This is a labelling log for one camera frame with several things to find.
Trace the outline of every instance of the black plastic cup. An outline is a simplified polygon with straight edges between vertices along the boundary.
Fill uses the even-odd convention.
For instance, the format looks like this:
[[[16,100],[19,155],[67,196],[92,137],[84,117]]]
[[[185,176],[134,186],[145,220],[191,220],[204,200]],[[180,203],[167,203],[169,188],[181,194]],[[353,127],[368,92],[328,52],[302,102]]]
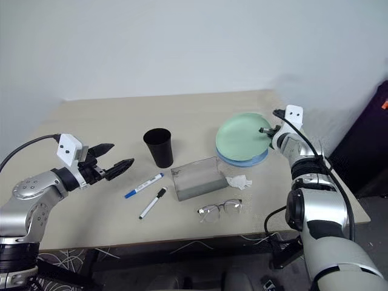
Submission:
[[[145,133],[143,140],[159,168],[172,165],[171,133],[167,129],[151,129]]]

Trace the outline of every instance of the glasses lens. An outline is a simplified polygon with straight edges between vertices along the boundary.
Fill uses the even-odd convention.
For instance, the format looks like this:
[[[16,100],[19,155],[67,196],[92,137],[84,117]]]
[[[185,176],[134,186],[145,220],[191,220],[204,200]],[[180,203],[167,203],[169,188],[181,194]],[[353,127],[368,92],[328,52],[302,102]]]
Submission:
[[[215,222],[219,218],[219,210],[216,205],[208,205],[198,210],[201,222]]]
[[[239,199],[231,199],[225,202],[225,212],[229,215],[238,215],[241,212],[241,201]]]

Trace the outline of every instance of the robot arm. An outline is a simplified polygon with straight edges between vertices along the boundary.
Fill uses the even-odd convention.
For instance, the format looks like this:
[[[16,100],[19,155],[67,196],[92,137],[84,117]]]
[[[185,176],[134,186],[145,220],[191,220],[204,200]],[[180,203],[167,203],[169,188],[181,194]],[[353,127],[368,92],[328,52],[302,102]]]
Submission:
[[[299,131],[302,107],[288,105],[276,113]],[[340,186],[323,166],[323,153],[311,148],[297,131],[286,122],[275,129],[260,129],[290,164],[293,181],[286,221],[300,233],[312,290],[388,290],[367,253],[343,234],[349,209]]]
[[[50,211],[60,200],[77,188],[117,177],[134,162],[126,159],[111,169],[100,169],[96,158],[113,144],[89,149],[69,134],[61,134],[58,142],[57,155],[65,166],[19,182],[10,200],[0,207],[0,290],[27,288],[36,276],[39,243]]]

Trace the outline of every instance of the tabletop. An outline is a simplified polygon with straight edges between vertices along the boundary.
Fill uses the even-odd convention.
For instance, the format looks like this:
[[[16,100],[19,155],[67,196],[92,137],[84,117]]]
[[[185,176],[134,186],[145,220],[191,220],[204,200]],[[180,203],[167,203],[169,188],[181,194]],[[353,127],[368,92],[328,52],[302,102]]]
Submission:
[[[170,168],[159,169],[142,140],[155,127],[172,133],[174,163],[171,168],[216,155],[218,128],[241,112],[262,114],[272,126],[280,124],[272,115],[284,104],[271,90],[208,93],[195,95],[152,96],[94,99],[64,102],[31,134],[31,138],[51,133],[71,133],[85,145],[114,143],[114,148],[98,158],[98,165],[108,169],[127,158],[135,162],[124,174],[100,181],[85,190],[75,190],[50,213],[41,249],[120,246],[177,239],[200,239],[264,231],[265,217],[286,204],[291,189],[288,160],[270,149],[268,157],[250,168],[237,168],[219,161],[225,176],[246,175],[250,188],[227,187],[179,202]],[[33,144],[19,152],[0,175],[0,205],[11,196],[20,180],[62,167],[56,157],[57,144],[51,140]],[[138,194],[124,195],[158,173],[165,177]],[[157,205],[140,220],[139,214],[162,187],[168,187]],[[350,190],[355,221],[370,218]],[[200,223],[197,210],[225,200],[242,199],[238,216],[221,214],[215,223]],[[268,225],[271,231],[290,230],[284,213],[275,215]]]

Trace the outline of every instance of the crumpled tissue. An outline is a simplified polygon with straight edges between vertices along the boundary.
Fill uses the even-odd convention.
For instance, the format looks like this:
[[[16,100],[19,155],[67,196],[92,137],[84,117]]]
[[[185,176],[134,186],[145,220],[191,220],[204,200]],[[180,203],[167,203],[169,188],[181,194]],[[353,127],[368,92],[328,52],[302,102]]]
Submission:
[[[226,181],[230,186],[239,188],[240,190],[244,190],[246,187],[250,187],[252,185],[252,180],[247,180],[245,175],[238,175],[233,178],[226,177]]]

